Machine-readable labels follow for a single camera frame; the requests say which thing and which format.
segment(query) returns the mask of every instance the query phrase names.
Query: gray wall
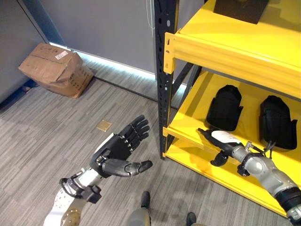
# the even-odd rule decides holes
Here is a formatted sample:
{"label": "gray wall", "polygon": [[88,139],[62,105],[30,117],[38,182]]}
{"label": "gray wall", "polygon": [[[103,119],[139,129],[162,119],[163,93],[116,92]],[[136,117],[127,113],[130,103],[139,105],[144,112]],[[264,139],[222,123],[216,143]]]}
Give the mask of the gray wall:
{"label": "gray wall", "polygon": [[44,42],[16,0],[0,0],[0,103],[28,78],[18,66]]}
{"label": "gray wall", "polygon": [[[66,46],[154,72],[150,0],[40,0]],[[182,0],[179,26],[202,0]]]}
{"label": "gray wall", "polygon": [[64,45],[64,41],[51,21],[48,13],[43,8],[40,0],[18,0],[23,2],[26,9],[32,15],[34,21],[47,37],[48,41],[54,42],[60,45]]}

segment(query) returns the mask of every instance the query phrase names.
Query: metal shelf unit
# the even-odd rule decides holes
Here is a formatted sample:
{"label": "metal shelf unit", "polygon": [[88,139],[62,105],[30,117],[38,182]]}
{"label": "metal shelf unit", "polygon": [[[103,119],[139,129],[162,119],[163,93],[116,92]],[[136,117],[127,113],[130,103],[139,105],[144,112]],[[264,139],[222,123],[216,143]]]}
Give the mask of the metal shelf unit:
{"label": "metal shelf unit", "polygon": [[[209,161],[218,150],[201,139],[196,129],[205,128],[204,119],[217,90],[233,84],[242,93],[242,106],[245,106],[233,134],[243,143],[250,140],[263,148],[258,138],[259,105],[276,92],[290,107],[291,118],[298,120],[298,146],[286,153],[274,152],[273,160],[301,186],[300,1],[280,0],[268,5],[258,24],[215,14],[214,4],[215,0],[209,0],[177,31],[178,1],[154,2],[160,157],[171,158],[285,215],[254,179],[242,178],[236,173],[235,160],[219,168],[212,166]],[[172,84],[175,59],[188,63]],[[229,76],[201,72],[202,66]],[[190,68],[192,73],[182,106],[170,122],[172,96]]]}

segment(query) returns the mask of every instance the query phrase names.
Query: silver robotic arm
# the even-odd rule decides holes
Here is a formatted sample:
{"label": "silver robotic arm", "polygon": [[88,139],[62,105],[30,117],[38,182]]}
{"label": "silver robotic arm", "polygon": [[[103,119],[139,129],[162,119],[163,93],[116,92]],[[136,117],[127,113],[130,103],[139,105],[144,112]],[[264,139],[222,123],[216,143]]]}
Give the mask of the silver robotic arm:
{"label": "silver robotic arm", "polygon": [[211,163],[222,166],[228,157],[238,160],[238,173],[242,176],[252,175],[278,201],[285,210],[287,218],[295,226],[301,225],[301,191],[299,187],[284,172],[280,171],[272,161],[262,153],[253,153],[251,142],[244,147],[234,136],[220,130],[198,131],[212,143],[219,147],[221,152]]}
{"label": "silver robotic arm", "polygon": [[102,178],[111,175],[131,177],[149,169],[151,161],[126,161],[140,142],[148,137],[149,129],[148,121],[143,115],[139,116],[119,134],[109,135],[95,151],[88,167],[69,178],[62,178],[62,188],[44,226],[78,226],[85,204],[97,203],[101,198],[98,184]]}

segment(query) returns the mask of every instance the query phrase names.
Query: black shoe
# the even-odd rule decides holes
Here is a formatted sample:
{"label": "black shoe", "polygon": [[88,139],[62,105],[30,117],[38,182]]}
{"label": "black shoe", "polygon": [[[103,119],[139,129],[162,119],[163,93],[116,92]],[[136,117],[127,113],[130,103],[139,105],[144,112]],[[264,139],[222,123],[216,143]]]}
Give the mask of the black shoe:
{"label": "black shoe", "polygon": [[141,207],[150,208],[151,195],[148,191],[144,191],[141,196]]}
{"label": "black shoe", "polygon": [[196,215],[193,212],[188,213],[186,218],[186,226],[191,226],[196,222],[197,222]]}

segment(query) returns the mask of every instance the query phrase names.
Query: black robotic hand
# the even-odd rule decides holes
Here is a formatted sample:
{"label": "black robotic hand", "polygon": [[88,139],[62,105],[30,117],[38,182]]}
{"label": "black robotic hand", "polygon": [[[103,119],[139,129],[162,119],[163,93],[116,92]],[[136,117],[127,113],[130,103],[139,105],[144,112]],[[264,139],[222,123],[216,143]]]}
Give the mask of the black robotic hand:
{"label": "black robotic hand", "polygon": [[142,140],[148,137],[148,121],[140,115],[127,125],[119,134],[113,136],[93,155],[90,162],[92,169],[102,177],[111,175],[120,177],[135,176],[152,166],[151,161],[130,163],[127,158]]}

